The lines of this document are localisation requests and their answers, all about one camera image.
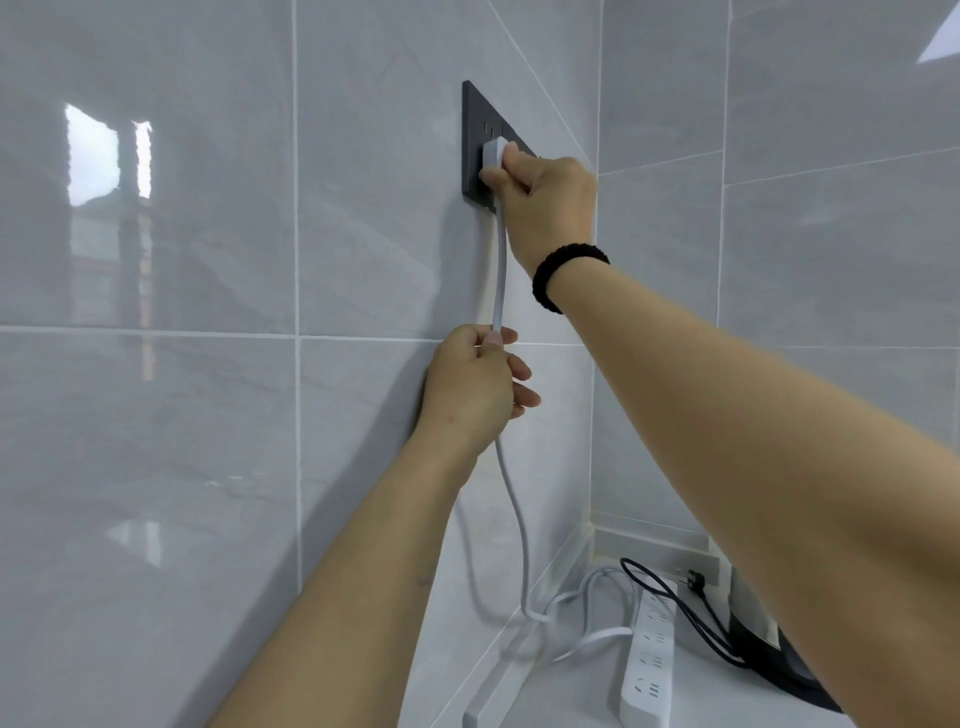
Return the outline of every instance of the bracelet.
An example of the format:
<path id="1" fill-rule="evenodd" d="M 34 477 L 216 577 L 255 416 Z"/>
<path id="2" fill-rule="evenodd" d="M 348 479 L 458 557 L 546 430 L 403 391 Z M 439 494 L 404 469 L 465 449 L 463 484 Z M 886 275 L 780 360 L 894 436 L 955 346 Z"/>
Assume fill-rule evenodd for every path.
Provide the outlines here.
<path id="1" fill-rule="evenodd" d="M 557 272 L 560 266 L 570 262 L 575 257 L 592 257 L 597 260 L 602 260 L 608 265 L 610 264 L 610 259 L 604 252 L 589 243 L 564 245 L 562 248 L 558 248 L 544 258 L 543 263 L 537 266 L 537 272 L 534 274 L 534 298 L 548 311 L 563 313 L 546 295 L 546 285 L 550 282 L 550 279 L 553 278 L 553 274 Z"/>

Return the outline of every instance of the power strip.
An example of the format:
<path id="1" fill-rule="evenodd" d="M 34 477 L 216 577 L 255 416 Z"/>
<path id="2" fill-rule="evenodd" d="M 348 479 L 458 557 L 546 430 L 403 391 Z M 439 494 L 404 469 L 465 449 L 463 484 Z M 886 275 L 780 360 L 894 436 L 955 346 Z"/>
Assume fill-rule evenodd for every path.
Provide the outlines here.
<path id="1" fill-rule="evenodd" d="M 666 581 L 674 592 L 677 584 Z M 620 690 L 624 728 L 669 728 L 677 605 L 643 590 Z"/>

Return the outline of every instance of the person's left arm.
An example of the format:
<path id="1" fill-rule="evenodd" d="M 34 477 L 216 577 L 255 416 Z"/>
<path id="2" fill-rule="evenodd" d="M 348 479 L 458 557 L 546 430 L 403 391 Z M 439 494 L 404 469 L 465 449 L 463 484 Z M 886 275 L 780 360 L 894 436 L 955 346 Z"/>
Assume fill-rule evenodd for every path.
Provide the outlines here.
<path id="1" fill-rule="evenodd" d="M 502 344 L 490 327 L 463 326 L 437 348 L 414 434 L 210 728 L 396 726 L 457 494 L 507 422 L 540 403 L 514 382 L 530 370 Z"/>

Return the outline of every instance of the person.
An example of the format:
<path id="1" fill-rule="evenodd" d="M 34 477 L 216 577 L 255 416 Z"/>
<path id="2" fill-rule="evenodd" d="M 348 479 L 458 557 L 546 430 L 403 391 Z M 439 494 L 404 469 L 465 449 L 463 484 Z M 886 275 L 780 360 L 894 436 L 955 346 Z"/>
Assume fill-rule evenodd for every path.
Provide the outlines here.
<path id="1" fill-rule="evenodd" d="M 555 250 L 590 240 L 596 180 L 573 159 L 513 144 L 503 165 L 482 177 L 532 277 Z M 954 454 L 601 260 L 569 260 L 546 293 L 673 487 L 854 722 L 960 725 Z M 467 326 L 437 348 L 409 442 L 214 728 L 396 725 L 457 493 L 511 417 L 540 401 L 502 348 L 515 340 Z"/>

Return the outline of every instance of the hand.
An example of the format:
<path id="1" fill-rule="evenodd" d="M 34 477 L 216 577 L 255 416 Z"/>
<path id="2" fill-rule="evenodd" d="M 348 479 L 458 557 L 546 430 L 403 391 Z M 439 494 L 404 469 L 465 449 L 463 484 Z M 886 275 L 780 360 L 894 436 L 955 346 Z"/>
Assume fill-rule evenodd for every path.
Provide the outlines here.
<path id="1" fill-rule="evenodd" d="M 540 404 L 540 395 L 514 382 L 532 375 L 519 356 L 503 350 L 515 341 L 512 328 L 503 328 L 502 336 L 489 326 L 453 329 L 427 370 L 414 437 L 472 462 L 507 422 Z"/>
<path id="2" fill-rule="evenodd" d="M 511 142 L 503 169 L 486 167 L 480 179 L 500 199 L 510 247 L 530 278 L 558 248 L 593 239 L 597 180 L 576 159 L 531 157 Z"/>

